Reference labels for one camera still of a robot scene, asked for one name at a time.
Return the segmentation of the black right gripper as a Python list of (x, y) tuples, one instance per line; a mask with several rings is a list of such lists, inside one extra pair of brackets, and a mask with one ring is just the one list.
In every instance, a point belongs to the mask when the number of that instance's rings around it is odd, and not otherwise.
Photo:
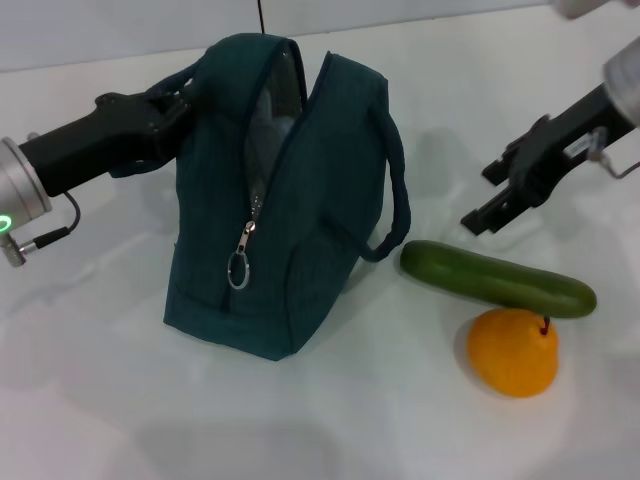
[(611, 143), (631, 131), (627, 120), (599, 85), (563, 113), (541, 117), (482, 172), (493, 186), (509, 185), (489, 202), (466, 214), (460, 224), (475, 236), (497, 233), (525, 211), (546, 201), (557, 184), (580, 164), (564, 150), (597, 128)]

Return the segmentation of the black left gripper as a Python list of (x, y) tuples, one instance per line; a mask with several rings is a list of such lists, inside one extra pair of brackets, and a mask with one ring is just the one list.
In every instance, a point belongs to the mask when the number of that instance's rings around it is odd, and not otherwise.
[(136, 162), (173, 159), (192, 131), (197, 100), (190, 84), (145, 93), (104, 94), (85, 117), (19, 145), (45, 192), (56, 197), (104, 173)]

